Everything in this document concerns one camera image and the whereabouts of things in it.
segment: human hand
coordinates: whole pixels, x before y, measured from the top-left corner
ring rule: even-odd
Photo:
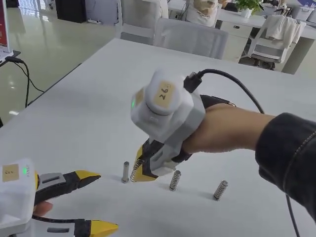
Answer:
[[[33,209],[33,214],[36,216],[43,216],[53,208],[53,204],[43,201],[36,205]]]
[[[183,149],[190,154],[255,150],[263,129],[273,118],[226,104],[211,106],[198,129],[184,141]]]

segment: white towel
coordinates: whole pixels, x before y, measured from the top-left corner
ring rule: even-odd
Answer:
[[[297,43],[306,26],[305,22],[285,17],[282,15],[269,16],[266,38],[283,41],[283,47],[289,48],[292,43]]]

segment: tiled floor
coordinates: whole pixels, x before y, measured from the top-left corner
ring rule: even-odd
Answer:
[[[36,10],[39,4],[41,13]],[[28,64],[31,79],[43,90],[115,35],[112,26],[59,20],[54,12],[45,10],[43,0],[21,0],[20,6],[21,9],[8,9],[10,43],[13,49],[21,51],[19,57]],[[26,84],[26,77],[14,64],[0,67],[0,117],[4,123],[24,108]],[[31,88],[30,100],[39,94]]]

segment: metal pin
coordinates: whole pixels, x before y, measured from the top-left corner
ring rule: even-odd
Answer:
[[[228,182],[226,180],[223,180],[219,186],[217,187],[215,193],[214,193],[214,198],[219,201],[221,199],[221,196],[223,195],[225,189],[228,186]]]
[[[176,191],[178,183],[179,183],[179,180],[180,180],[180,177],[181,177],[181,172],[179,170],[176,170],[173,173],[173,176],[172,176],[172,179],[171,179],[171,183],[169,185],[170,191]]]
[[[129,181],[128,178],[128,170],[129,170],[129,162],[124,162],[124,169],[123,169],[123,177],[122,177],[122,183],[126,184]]]

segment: coil spring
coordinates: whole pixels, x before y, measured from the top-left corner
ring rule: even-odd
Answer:
[[[215,193],[214,193],[214,198],[219,201],[221,199],[221,196],[223,195],[225,189],[227,188],[228,186],[228,182],[226,180],[223,180],[218,188],[216,189]]]
[[[132,182],[136,182],[136,181],[134,180],[136,171],[138,170],[138,168],[139,168],[143,163],[144,163],[144,161],[143,161],[142,159],[139,159],[139,160],[137,160],[137,161],[135,162],[134,167],[133,167],[133,170],[132,170],[132,173],[131,173],[131,175],[130,175],[130,180],[131,180]]]
[[[179,170],[176,170],[173,173],[173,176],[169,185],[170,191],[175,191],[177,189],[180,177],[181,177],[181,172]]]

